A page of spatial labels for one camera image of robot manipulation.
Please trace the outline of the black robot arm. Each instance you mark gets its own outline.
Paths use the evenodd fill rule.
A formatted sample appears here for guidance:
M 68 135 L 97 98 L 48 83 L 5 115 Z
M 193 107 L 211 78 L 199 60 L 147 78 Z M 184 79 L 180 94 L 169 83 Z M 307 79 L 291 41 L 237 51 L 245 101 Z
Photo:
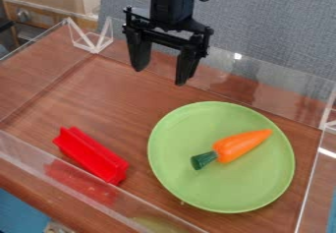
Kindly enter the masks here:
M 149 10 L 124 8 L 123 33 L 132 67 L 137 72 L 145 69 L 153 43 L 179 50 L 176 86 L 195 75 L 201 58 L 209 55 L 213 29 L 193 19 L 193 9 L 195 0 L 151 0 Z

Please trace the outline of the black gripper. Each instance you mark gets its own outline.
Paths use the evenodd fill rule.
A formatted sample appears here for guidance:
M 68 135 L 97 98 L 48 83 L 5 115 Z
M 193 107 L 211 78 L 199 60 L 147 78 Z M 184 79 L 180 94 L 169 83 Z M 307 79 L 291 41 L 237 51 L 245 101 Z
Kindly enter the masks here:
M 137 72 L 148 66 L 152 42 L 173 49 L 192 45 L 197 51 L 208 50 L 213 29 L 192 17 L 171 24 L 152 20 L 148 9 L 127 6 L 124 13 L 123 33 L 127 39 L 131 66 Z M 196 50 L 184 48 L 177 56 L 176 86 L 181 86 L 196 73 L 201 60 L 201 55 Z

